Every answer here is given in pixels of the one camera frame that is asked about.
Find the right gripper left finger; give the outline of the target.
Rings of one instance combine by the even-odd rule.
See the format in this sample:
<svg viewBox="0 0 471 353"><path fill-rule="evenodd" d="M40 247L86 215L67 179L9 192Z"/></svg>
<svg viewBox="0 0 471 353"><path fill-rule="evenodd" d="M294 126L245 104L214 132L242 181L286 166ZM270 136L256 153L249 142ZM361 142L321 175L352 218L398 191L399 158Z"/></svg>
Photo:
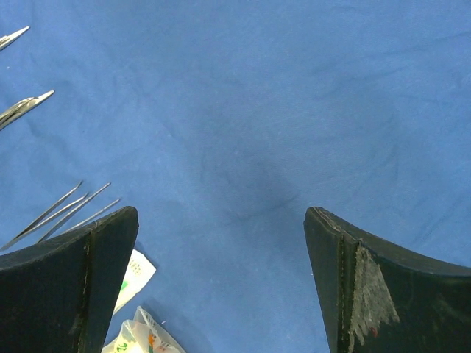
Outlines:
<svg viewBox="0 0 471 353"><path fill-rule="evenodd" d="M138 234L138 211L1 256L1 351L100 352Z"/></svg>

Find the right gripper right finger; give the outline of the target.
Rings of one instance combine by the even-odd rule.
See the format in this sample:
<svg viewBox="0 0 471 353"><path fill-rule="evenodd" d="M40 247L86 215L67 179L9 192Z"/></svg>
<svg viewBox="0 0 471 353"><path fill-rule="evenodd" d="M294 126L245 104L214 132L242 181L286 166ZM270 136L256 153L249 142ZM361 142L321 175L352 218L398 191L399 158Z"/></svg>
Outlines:
<svg viewBox="0 0 471 353"><path fill-rule="evenodd" d="M332 352L470 350L470 269L418 254L321 207L305 239Z"/></svg>

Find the white packet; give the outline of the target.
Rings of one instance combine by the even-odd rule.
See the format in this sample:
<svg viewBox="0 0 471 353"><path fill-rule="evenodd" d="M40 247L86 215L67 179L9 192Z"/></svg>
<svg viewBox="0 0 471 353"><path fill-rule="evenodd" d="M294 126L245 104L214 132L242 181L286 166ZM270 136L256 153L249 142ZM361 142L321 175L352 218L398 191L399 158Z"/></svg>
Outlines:
<svg viewBox="0 0 471 353"><path fill-rule="evenodd" d="M116 314L126 303L139 293L154 276L156 271L156 267L152 265L144 254L133 249L113 314Z"/></svg>

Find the green suture packet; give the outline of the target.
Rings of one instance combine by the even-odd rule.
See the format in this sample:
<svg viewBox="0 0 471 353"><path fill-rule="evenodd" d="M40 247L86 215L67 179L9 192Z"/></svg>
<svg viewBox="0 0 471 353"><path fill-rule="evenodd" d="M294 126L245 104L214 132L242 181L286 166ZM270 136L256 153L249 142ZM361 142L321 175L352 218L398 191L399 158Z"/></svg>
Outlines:
<svg viewBox="0 0 471 353"><path fill-rule="evenodd" d="M142 307L122 323L118 336L102 353L185 353L181 345Z"/></svg>

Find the steel forceps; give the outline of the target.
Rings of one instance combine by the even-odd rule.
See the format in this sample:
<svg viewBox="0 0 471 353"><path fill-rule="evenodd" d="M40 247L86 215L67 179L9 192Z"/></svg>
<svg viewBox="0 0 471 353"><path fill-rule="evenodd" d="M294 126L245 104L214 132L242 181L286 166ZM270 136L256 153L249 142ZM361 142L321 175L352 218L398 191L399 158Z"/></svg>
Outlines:
<svg viewBox="0 0 471 353"><path fill-rule="evenodd" d="M111 183L108 182L107 184L100 187L100 189L93 192L90 196L86 196L83 201L81 201L77 206L74 206L59 221L57 221L46 233L44 233L38 239L37 243L41 243L41 242L47 240L48 238L50 238L56 231L58 231L60 228L62 228L71 218L73 218L82 208L84 208L88 203L90 203L92 200L94 200L100 193L102 193L110 185L111 185ZM88 223L89 221L95 219L98 215L101 215L102 213L109 210L114 205L118 204L120 201L121 201L120 199L113 200L111 203L104 206L102 209L96 211L93 215L90 215L85 220L80 221L79 223L77 223L74 226L70 227L68 230L76 229L79 226L82 226L82 225Z"/></svg>

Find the steel ring-handle scissors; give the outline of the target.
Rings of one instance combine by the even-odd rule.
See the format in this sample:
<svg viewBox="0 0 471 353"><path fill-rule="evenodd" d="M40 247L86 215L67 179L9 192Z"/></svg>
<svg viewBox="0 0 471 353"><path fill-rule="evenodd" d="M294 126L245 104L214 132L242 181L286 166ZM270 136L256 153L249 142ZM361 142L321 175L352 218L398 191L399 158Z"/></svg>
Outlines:
<svg viewBox="0 0 471 353"><path fill-rule="evenodd" d="M53 94L54 90L49 90L42 95L28 97L15 103L13 106L8 108L1 114L1 129L6 128L8 125L18 120L21 116L25 115L30 110L42 104Z"/></svg>

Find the blue surgical drape cloth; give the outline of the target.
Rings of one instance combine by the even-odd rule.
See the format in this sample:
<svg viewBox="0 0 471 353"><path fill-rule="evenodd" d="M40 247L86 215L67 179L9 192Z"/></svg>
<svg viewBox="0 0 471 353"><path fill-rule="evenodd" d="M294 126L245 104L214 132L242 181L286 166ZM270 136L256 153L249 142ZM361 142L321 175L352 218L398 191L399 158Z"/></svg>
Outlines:
<svg viewBox="0 0 471 353"><path fill-rule="evenodd" d="M3 1L1 242L70 189L139 212L137 306L188 352L326 352L323 207L470 265L468 1Z"/></svg>

